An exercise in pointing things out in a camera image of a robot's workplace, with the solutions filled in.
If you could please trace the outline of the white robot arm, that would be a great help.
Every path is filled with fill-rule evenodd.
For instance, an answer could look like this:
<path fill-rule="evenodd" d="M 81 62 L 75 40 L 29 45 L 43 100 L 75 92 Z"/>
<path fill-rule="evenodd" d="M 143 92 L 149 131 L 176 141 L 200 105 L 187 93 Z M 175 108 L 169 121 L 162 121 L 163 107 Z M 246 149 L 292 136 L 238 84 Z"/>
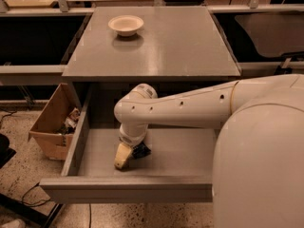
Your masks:
<path fill-rule="evenodd" d="M 151 124 L 216 128 L 215 228 L 304 228 L 304 75 L 237 80 L 160 98 L 140 84 L 114 107 L 120 138 Z"/>

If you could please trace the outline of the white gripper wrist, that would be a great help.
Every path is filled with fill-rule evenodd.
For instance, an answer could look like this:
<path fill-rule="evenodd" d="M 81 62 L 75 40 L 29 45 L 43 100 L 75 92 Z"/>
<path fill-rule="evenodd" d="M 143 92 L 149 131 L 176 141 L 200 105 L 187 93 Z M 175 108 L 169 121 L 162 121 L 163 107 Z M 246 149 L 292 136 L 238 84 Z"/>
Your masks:
<path fill-rule="evenodd" d="M 136 110 L 133 103 L 138 100 L 157 98 L 157 92 L 151 85 L 139 84 L 118 101 L 118 121 L 121 124 L 120 140 L 122 142 L 118 145 L 114 159 L 114 166 L 117 169 L 122 170 L 128 166 L 133 153 L 131 146 L 138 145 L 143 141 L 148 128 L 147 123 L 136 123 L 128 120 L 128 117 Z"/>

